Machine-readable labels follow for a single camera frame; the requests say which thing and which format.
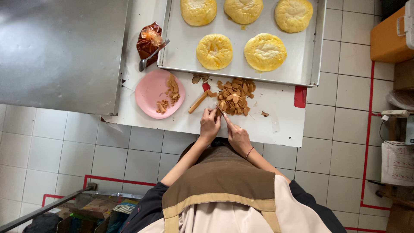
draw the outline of person's left hand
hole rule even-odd
[[[206,145],[211,144],[211,142],[216,138],[217,133],[220,130],[221,126],[221,115],[215,120],[217,108],[204,109],[203,116],[200,120],[200,137],[199,140],[202,140]]]

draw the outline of bracelet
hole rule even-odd
[[[253,148],[254,148],[254,147],[252,147],[252,148],[249,150],[249,152],[247,152],[247,155],[246,155],[246,157],[244,157],[244,159],[247,159],[247,156],[249,156],[249,154],[250,154],[250,152],[252,152]]]

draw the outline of white table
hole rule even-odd
[[[154,119],[146,115],[135,103],[134,91],[137,83],[148,72],[158,69],[156,64],[149,66],[144,72],[138,71],[140,60],[136,42],[141,29],[156,21],[162,25],[165,11],[165,0],[134,0],[132,6],[131,25],[126,51],[126,63],[123,87],[120,89],[120,104],[117,116],[102,116],[107,122],[146,128],[179,131],[185,133],[200,133],[200,118],[204,108],[212,108],[216,98],[206,98],[199,107],[189,114],[188,110],[202,94],[202,81],[192,84],[189,73],[172,72],[184,85],[185,100],[181,107],[170,117]],[[217,80],[225,83],[228,78],[210,77],[211,90],[218,91]],[[261,143],[279,144],[285,146],[302,146],[305,109],[294,106],[295,87],[271,83],[255,82],[256,91],[253,99],[248,98],[251,108],[249,115],[230,116],[233,123],[245,128],[250,140]],[[261,115],[264,111],[268,117]],[[227,137],[227,127],[224,119],[217,136]]]

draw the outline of bread bun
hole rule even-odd
[[[217,14],[216,0],[181,0],[181,16],[191,26],[202,26],[213,21]]]
[[[274,10],[277,25],[290,33],[305,30],[312,14],[312,4],[307,0],[280,0]]]
[[[244,46],[247,63],[256,70],[272,71],[286,60],[286,48],[279,37],[260,33]]]
[[[230,64],[233,59],[233,47],[225,35],[210,34],[200,40],[196,55],[204,68],[219,70]]]
[[[254,22],[263,10],[262,0],[226,0],[224,11],[239,24]]]

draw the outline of cable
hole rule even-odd
[[[381,128],[382,128],[382,126],[383,126],[384,122],[385,122],[385,121],[382,121],[382,122],[381,122],[381,126],[380,126],[380,138],[381,138],[384,142],[386,142],[386,143],[388,143],[388,144],[391,144],[391,145],[394,145],[394,146],[412,146],[412,145],[393,144],[393,143],[391,143],[391,142],[387,142],[385,139],[383,139],[383,137],[381,136]]]

